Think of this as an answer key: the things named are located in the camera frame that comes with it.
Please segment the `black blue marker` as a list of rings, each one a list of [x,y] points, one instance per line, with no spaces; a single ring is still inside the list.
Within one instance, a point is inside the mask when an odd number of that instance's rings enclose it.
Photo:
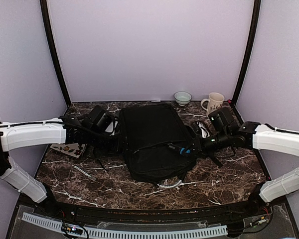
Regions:
[[[175,144],[172,144],[172,143],[168,144],[168,148],[176,151],[180,155],[189,155],[191,153],[190,149],[186,149],[185,147],[178,146],[178,145],[175,145]]]

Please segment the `black student backpack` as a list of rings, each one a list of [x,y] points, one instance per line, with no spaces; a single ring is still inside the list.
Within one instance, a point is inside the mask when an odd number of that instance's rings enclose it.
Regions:
[[[183,123],[170,104],[128,107],[118,118],[122,156],[131,177],[138,182],[159,183],[164,179],[184,179],[198,158],[180,155],[168,148],[172,143],[187,147],[197,136]]]

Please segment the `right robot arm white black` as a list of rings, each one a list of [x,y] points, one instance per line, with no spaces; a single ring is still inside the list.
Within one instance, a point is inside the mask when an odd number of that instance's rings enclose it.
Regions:
[[[211,156],[216,150],[228,146],[299,158],[299,131],[247,121],[235,129],[225,126],[218,133],[206,138],[196,136],[180,153],[186,156]],[[299,166],[277,178],[258,184],[245,204],[244,211],[249,216],[255,216],[263,209],[264,203],[298,190]]]

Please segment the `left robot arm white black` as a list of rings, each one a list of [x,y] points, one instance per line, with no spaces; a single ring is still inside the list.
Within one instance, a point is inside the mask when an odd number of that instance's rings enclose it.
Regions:
[[[117,118],[109,118],[84,126],[75,116],[26,122],[3,122],[0,119],[0,179],[41,204],[41,209],[48,216],[56,217],[60,213],[60,205],[54,202],[53,193],[18,165],[13,152],[72,143],[115,150],[118,122]]]

